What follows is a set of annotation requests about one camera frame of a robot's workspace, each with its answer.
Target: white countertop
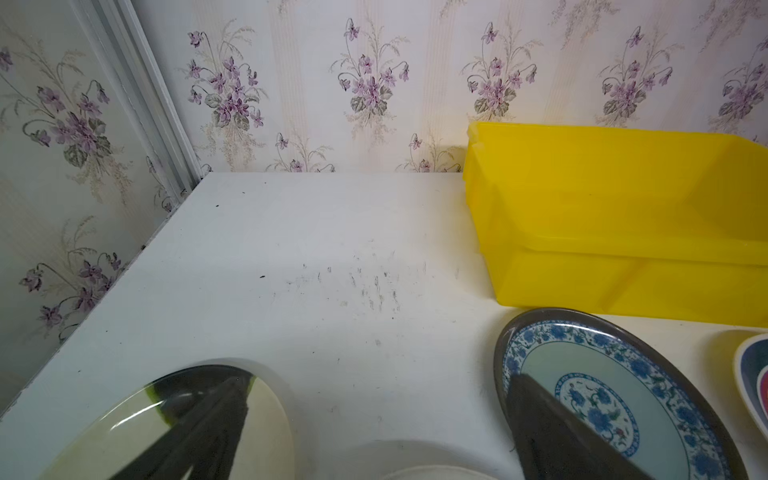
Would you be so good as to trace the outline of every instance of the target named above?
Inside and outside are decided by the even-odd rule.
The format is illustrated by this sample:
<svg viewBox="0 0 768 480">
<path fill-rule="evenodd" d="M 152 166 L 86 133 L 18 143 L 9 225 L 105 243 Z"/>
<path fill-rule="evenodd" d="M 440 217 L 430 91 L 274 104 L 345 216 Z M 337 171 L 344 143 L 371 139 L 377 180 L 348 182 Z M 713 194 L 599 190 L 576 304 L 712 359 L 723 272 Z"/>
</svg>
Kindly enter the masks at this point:
<svg viewBox="0 0 768 480">
<path fill-rule="evenodd" d="M 492 378 L 517 313 L 493 298 L 460 174 L 209 174 L 2 418 L 0 472 L 35 478 L 144 384 L 228 359 L 283 402 L 297 478 L 522 478 Z M 606 318 L 677 366 L 768 476 L 731 371 L 765 330 Z"/>
</svg>

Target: yellow plastic crate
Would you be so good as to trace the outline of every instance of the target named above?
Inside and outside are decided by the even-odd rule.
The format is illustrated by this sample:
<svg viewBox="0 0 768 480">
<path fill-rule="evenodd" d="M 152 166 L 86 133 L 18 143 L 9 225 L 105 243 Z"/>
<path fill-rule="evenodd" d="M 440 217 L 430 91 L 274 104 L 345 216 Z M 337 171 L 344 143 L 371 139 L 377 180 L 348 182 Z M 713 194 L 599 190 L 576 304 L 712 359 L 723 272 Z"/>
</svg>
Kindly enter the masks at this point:
<svg viewBox="0 0 768 480">
<path fill-rule="evenodd" d="M 733 135 L 475 123 L 467 204 L 509 306 L 768 326 L 768 149 Z"/>
</svg>

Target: blue floral pattern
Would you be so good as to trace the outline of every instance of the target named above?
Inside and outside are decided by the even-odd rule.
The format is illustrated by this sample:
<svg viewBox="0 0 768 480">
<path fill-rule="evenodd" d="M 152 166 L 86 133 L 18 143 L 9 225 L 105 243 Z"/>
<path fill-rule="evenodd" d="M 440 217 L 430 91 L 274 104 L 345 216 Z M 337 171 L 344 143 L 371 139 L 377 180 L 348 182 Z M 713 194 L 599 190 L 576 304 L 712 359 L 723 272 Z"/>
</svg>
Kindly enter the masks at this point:
<svg viewBox="0 0 768 480">
<path fill-rule="evenodd" d="M 558 380 L 554 397 L 623 456 L 629 458 L 637 451 L 640 430 L 632 411 L 599 379 L 584 373 L 568 373 Z"/>
<path fill-rule="evenodd" d="M 669 375 L 633 346 L 593 329 L 584 328 L 579 323 L 549 320 L 517 331 L 504 354 L 502 384 L 505 392 L 509 389 L 510 376 L 521 372 L 528 354 L 539 346 L 552 342 L 576 343 L 593 349 L 632 372 L 656 396 L 674 422 L 688 457 L 690 480 L 731 478 L 722 445 L 698 408 Z M 576 389 L 574 391 L 582 399 L 586 398 L 583 392 Z M 570 399 L 581 401 L 579 396 L 574 398 L 572 394 Z M 592 412 L 591 416 L 589 412 L 587 409 L 588 425 L 599 432 L 608 428 L 605 419 L 598 415 L 600 410 Z"/>
</svg>

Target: wallpaper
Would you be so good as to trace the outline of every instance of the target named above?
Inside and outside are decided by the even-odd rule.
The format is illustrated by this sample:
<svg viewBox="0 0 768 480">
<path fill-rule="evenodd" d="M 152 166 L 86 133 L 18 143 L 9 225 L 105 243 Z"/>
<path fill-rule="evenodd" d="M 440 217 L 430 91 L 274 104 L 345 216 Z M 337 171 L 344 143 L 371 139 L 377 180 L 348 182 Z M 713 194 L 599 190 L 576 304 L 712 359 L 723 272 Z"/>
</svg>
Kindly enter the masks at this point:
<svg viewBox="0 0 768 480">
<path fill-rule="evenodd" d="M 134 6 L 205 171 L 459 171 L 473 120 L 768 141 L 761 0 Z"/>
<path fill-rule="evenodd" d="M 68 3 L 3 6 L 0 411 L 173 208 L 125 105 Z"/>
</svg>

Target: ceramic plate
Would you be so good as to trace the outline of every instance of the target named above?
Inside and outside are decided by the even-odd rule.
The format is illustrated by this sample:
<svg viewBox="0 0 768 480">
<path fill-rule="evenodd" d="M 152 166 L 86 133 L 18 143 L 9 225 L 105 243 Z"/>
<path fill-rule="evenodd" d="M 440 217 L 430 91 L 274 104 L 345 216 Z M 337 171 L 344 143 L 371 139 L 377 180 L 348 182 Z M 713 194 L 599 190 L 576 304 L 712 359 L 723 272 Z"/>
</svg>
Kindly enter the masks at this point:
<svg viewBox="0 0 768 480">
<path fill-rule="evenodd" d="M 411 467 L 387 475 L 382 480 L 495 480 L 482 473 L 448 465 Z"/>
<path fill-rule="evenodd" d="M 768 333 L 739 345 L 733 358 L 733 375 L 746 409 L 768 439 Z"/>
<path fill-rule="evenodd" d="M 237 444 L 230 479 L 293 480 L 294 454 L 290 424 L 283 406 L 269 386 L 245 370 L 209 365 L 171 373 L 117 404 L 80 434 L 48 467 L 45 480 L 104 480 L 158 440 L 174 424 L 174 402 L 188 393 L 174 394 L 174 380 L 190 370 L 218 376 L 232 372 L 250 382 L 245 425 Z M 190 382 L 183 379 L 185 388 Z"/>
<path fill-rule="evenodd" d="M 747 478 L 722 422 L 661 354 L 606 320 L 531 310 L 496 344 L 502 408 L 510 375 L 526 373 L 656 480 Z"/>
</svg>

